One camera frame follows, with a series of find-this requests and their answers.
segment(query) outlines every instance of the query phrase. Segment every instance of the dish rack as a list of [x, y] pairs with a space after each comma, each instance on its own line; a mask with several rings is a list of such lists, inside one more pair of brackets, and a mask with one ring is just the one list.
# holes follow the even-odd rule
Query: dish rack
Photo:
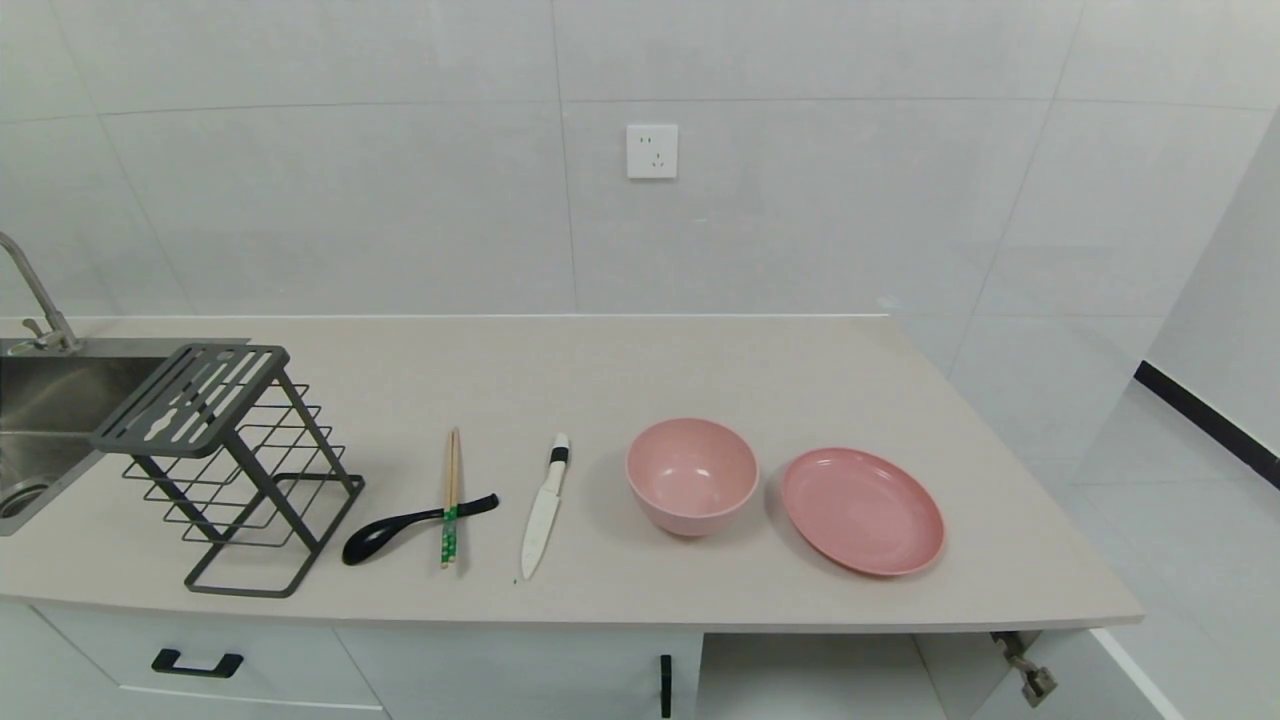
[[133, 457], [124, 477], [172, 505], [164, 520], [188, 525], [182, 539], [212, 544], [183, 580], [192, 592], [293, 594], [365, 487], [288, 363], [278, 346], [183, 346], [90, 439]]

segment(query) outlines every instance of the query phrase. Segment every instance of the pink bowl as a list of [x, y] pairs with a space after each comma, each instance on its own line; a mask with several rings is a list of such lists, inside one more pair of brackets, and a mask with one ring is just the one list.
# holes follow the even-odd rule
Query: pink bowl
[[627, 480], [654, 525], [699, 537], [733, 520], [760, 473], [737, 433], [710, 420], [678, 418], [650, 427], [631, 443]]

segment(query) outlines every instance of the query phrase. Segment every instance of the black baseboard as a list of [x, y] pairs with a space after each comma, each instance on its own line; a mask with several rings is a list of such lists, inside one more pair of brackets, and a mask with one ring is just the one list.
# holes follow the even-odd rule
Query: black baseboard
[[1253, 439], [1235, 423], [1224, 418], [1217, 410], [1204, 404], [1203, 400], [1178, 380], [1160, 372], [1146, 360], [1138, 365], [1138, 372], [1133, 378], [1160, 396], [1170, 407], [1178, 410], [1184, 418], [1196, 424], [1197, 428], [1208, 433], [1211, 438], [1225, 447], [1231, 455], [1239, 457], [1245, 465], [1262, 475], [1268, 483], [1280, 489], [1280, 459], [1275, 452], [1267, 450], [1261, 442]]

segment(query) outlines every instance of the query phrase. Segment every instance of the plate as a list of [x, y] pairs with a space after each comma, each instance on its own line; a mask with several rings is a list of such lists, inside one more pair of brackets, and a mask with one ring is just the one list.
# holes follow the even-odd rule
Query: plate
[[782, 503], [818, 552], [870, 575], [923, 570], [946, 538], [938, 506], [915, 478], [847, 447], [792, 460], [782, 478]]

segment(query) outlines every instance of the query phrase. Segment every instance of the black spoon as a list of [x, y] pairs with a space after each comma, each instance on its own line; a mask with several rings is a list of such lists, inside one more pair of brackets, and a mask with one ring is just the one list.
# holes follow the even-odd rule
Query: black spoon
[[[471, 502], [458, 505], [458, 518], [479, 515], [481, 512], [488, 512], [494, 507], [498, 507], [498, 496], [489, 495], [486, 497], [481, 497], [480, 500], [472, 500]], [[412, 525], [413, 523], [433, 520], [435, 518], [444, 518], [443, 507], [375, 520], [356, 530], [355, 534], [347, 539], [347, 544], [342, 546], [342, 561], [344, 565], [358, 565], [381, 550], [388, 541], [396, 537], [396, 534], [404, 528]]]

